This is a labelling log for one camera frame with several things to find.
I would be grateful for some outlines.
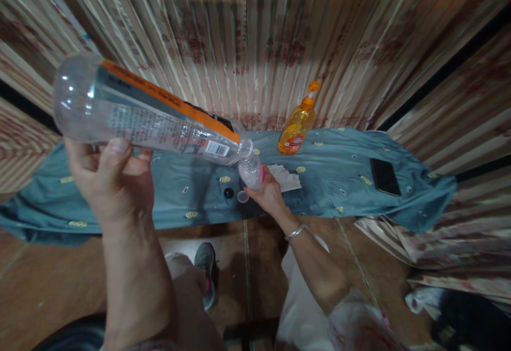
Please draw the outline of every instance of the silver bracelet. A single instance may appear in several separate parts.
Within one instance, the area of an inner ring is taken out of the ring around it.
[[[286,241],[289,241],[290,239],[293,239],[294,237],[296,237],[298,234],[300,234],[302,232],[302,230],[304,228],[306,228],[307,226],[305,226],[304,223],[302,223],[295,231],[293,231],[291,234],[289,234],[288,236],[285,236],[284,239]]]

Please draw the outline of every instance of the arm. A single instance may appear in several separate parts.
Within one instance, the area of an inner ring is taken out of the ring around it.
[[[105,350],[175,339],[172,279],[152,221],[152,152],[124,139],[102,150],[64,139],[76,184],[103,231],[108,299]]]
[[[261,190],[245,188],[245,191],[275,219],[287,236],[296,230],[300,223],[286,206],[279,183],[267,166],[264,165],[264,169],[265,178]],[[308,230],[302,230],[289,243],[310,292],[325,314],[329,315],[337,303],[349,293],[350,280]]]

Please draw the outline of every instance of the clear plastic bottle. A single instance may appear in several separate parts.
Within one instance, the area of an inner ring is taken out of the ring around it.
[[[135,146],[232,165],[252,153],[240,123],[208,114],[91,53],[67,57],[55,75],[55,122],[79,142],[115,137]]]
[[[238,162],[238,172],[249,189],[254,191],[261,190],[265,172],[259,156],[252,153],[250,156],[242,158]],[[237,198],[240,203],[245,203],[249,200],[249,196],[245,190],[241,190]]]

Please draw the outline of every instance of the teal cloth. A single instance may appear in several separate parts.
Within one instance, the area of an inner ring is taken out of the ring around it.
[[[248,132],[263,163],[283,165],[290,173],[305,168],[299,173],[302,188],[283,194],[294,214],[325,218],[386,215],[414,232],[424,232],[436,223],[456,191],[454,176],[435,178],[432,169],[384,132],[311,130],[294,156],[278,153],[280,134]],[[376,190],[371,158],[393,164],[401,197]],[[240,204],[236,200],[243,187],[236,166],[155,152],[152,175],[156,229],[230,222],[264,214],[254,201]],[[76,184],[61,182],[69,176],[67,156],[60,144],[32,182],[0,206],[0,225],[25,241],[59,245],[78,245],[89,235],[101,233]],[[226,188],[234,191],[233,198],[224,196]]]

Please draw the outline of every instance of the black bottle cap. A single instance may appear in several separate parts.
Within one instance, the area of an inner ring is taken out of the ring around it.
[[[232,198],[234,196],[234,191],[231,188],[227,188],[224,190],[224,197]]]

